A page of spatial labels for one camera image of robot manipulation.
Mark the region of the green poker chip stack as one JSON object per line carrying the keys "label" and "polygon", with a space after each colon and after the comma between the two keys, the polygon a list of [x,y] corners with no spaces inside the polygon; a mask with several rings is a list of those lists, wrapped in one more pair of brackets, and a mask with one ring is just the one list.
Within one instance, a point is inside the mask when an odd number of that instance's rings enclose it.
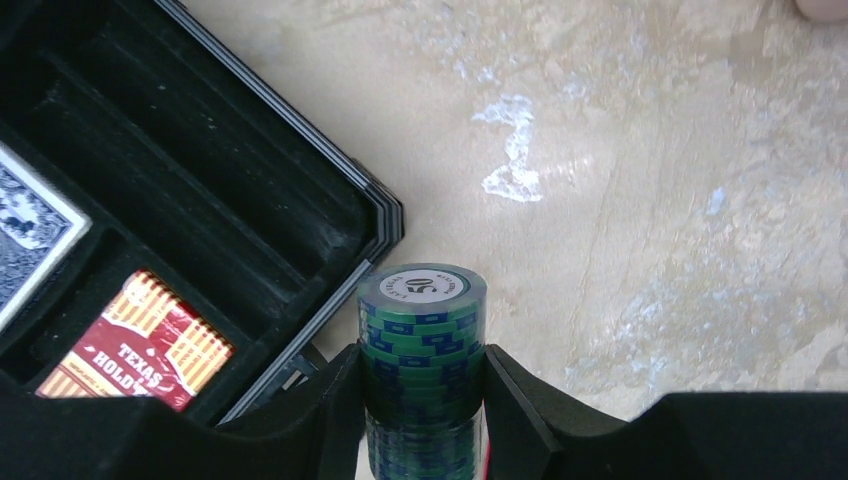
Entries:
{"label": "green poker chip stack", "polygon": [[480,478],[486,297],[482,276],[449,264],[388,267],[360,283],[375,478]]}

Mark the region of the red Texas Hold'em card box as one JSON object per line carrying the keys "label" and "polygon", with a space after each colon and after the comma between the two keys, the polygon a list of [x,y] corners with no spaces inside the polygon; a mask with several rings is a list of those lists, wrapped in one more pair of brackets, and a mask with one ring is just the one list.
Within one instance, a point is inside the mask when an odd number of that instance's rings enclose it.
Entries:
{"label": "red Texas Hold'em card box", "polygon": [[153,397],[181,412],[236,352],[147,269],[134,272],[35,394]]}

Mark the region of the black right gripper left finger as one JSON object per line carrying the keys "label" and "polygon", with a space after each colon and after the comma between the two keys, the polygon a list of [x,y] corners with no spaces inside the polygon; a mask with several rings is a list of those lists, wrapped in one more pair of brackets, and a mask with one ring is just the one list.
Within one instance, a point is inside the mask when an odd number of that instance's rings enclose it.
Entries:
{"label": "black right gripper left finger", "polygon": [[147,397],[1,395],[4,479],[352,479],[364,430],[360,347],[217,427]]}

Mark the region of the blue playing card deck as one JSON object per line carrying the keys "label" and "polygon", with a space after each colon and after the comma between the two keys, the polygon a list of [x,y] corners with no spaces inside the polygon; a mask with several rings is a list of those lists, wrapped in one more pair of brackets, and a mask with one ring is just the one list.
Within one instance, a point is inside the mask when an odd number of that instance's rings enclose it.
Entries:
{"label": "blue playing card deck", "polygon": [[1,145],[1,328],[88,232],[90,217]]}

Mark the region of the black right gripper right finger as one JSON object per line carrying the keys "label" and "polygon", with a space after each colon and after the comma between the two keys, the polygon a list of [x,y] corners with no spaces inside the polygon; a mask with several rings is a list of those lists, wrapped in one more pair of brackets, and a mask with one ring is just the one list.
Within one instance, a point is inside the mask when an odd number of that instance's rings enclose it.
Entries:
{"label": "black right gripper right finger", "polygon": [[636,419],[596,410],[485,349],[493,479],[843,479],[847,397],[684,392]]}

